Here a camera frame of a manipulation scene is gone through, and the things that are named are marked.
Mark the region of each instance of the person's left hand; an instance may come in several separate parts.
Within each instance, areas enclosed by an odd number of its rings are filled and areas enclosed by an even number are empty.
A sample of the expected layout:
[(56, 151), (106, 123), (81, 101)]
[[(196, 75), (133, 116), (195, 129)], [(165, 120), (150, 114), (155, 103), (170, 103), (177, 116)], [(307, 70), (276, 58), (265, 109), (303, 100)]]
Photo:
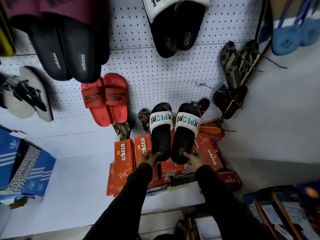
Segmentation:
[(143, 153), (139, 158), (138, 158), (138, 166), (141, 163), (147, 163), (149, 164), (152, 168), (154, 168), (155, 165), (157, 165), (156, 163), (156, 159), (157, 157), (160, 156), (160, 152), (156, 152), (154, 155), (152, 155), (152, 151), (147, 151), (146, 153)]

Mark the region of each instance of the person's right hand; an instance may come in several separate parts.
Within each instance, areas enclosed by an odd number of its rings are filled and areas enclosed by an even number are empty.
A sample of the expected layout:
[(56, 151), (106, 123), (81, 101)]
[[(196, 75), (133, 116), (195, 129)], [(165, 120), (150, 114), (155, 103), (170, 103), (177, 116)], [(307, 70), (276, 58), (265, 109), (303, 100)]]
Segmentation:
[(206, 165), (206, 159), (202, 151), (198, 147), (193, 147), (191, 150), (191, 154), (187, 152), (183, 152), (183, 155), (190, 159), (192, 169), (197, 171), (203, 165)]

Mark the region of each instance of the floor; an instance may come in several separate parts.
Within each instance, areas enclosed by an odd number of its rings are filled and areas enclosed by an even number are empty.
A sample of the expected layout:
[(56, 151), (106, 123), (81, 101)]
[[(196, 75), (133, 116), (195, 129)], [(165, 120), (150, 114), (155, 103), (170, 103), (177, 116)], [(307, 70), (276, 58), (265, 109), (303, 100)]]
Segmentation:
[[(181, 210), (141, 216), (138, 233), (142, 240), (153, 240), (156, 236), (165, 233), (173, 234), (174, 226), (180, 219), (183, 219)], [(31, 238), (32, 240), (82, 240), (90, 230), (90, 227), (82, 226), (45, 232), (32, 236), (17, 237), (14, 240), (24, 240), (26, 238)]]

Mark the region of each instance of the black sleeve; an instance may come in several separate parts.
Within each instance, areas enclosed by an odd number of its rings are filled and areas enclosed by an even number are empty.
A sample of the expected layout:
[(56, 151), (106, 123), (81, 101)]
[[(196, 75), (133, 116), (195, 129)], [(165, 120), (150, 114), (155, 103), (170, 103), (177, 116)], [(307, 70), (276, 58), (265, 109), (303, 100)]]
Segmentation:
[(141, 163), (131, 173), (119, 195), (94, 223), (84, 240), (125, 239), (136, 240), (141, 209), (146, 197), (147, 186), (152, 180), (152, 168)]
[(209, 165), (198, 168), (195, 177), (205, 197), (207, 209), (220, 229), (223, 240), (274, 239), (227, 189)]

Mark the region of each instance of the red slide sandal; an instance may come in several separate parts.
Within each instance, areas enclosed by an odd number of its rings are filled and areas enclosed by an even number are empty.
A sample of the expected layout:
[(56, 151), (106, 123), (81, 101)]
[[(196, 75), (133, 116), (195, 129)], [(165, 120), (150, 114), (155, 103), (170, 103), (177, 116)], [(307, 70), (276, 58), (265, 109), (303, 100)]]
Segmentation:
[(90, 109), (94, 121), (102, 127), (111, 124), (111, 111), (105, 102), (104, 84), (101, 77), (94, 83), (81, 83), (85, 107)]
[(116, 73), (103, 77), (106, 92), (106, 105), (110, 105), (112, 119), (124, 123), (128, 118), (128, 87), (125, 79)]

